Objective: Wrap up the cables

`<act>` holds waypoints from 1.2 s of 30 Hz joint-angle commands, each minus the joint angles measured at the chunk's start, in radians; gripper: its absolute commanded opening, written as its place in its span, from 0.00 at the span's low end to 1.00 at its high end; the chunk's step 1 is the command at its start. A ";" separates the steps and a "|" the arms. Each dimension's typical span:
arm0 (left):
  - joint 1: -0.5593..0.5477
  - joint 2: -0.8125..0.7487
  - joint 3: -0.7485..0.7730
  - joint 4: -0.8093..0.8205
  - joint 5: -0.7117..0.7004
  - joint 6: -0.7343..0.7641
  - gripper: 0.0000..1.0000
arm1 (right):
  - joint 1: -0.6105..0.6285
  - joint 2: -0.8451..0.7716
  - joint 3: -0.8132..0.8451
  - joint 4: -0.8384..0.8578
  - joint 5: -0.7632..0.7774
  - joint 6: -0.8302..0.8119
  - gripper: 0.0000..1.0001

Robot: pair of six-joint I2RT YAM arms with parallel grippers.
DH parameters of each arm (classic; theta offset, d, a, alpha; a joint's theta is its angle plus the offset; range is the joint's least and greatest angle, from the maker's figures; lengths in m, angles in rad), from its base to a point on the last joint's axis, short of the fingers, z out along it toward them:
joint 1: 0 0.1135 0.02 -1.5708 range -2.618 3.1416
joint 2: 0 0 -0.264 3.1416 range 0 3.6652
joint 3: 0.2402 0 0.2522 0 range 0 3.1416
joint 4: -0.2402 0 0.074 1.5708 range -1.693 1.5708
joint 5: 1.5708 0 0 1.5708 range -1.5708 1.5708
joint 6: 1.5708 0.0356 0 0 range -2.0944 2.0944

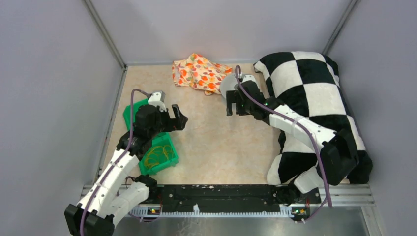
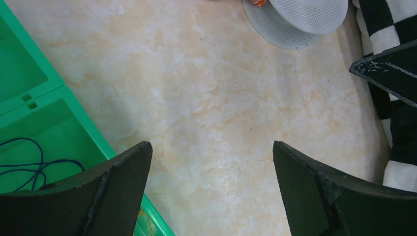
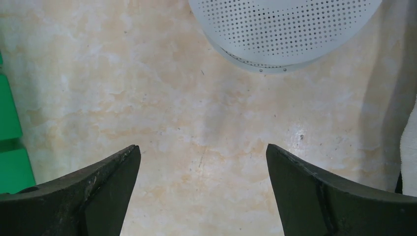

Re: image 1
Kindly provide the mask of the grey plastic cable spool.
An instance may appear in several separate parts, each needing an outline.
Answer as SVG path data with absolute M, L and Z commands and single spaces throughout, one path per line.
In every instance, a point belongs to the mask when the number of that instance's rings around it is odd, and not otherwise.
M 235 74 L 227 75 L 221 81 L 221 84 L 219 87 L 222 97 L 226 99 L 226 92 L 236 90 L 236 86 L 238 86 L 236 75 Z

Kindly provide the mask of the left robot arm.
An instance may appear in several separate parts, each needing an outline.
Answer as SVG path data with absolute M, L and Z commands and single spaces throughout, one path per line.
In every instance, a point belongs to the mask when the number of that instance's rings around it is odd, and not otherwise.
M 131 187 L 117 192 L 130 171 L 136 167 L 160 133 L 180 131 L 188 118 L 177 104 L 168 109 L 143 105 L 130 116 L 130 128 L 119 140 L 113 157 L 89 192 L 75 205 L 69 204 L 64 216 L 73 236 L 111 236 L 118 223 L 139 203 L 157 199 L 156 181 L 140 175 Z

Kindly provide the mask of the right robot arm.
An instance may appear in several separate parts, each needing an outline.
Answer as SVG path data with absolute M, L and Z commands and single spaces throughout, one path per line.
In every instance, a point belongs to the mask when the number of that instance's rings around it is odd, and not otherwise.
M 254 81 L 238 82 L 236 90 L 226 92 L 228 116 L 252 115 L 256 120 L 290 133 L 314 151 L 317 163 L 294 179 L 289 198 L 301 203 L 312 188 L 324 187 L 326 201 L 332 207 L 329 187 L 338 185 L 359 163 L 353 134 L 318 125 L 293 111 L 281 100 L 264 98 Z

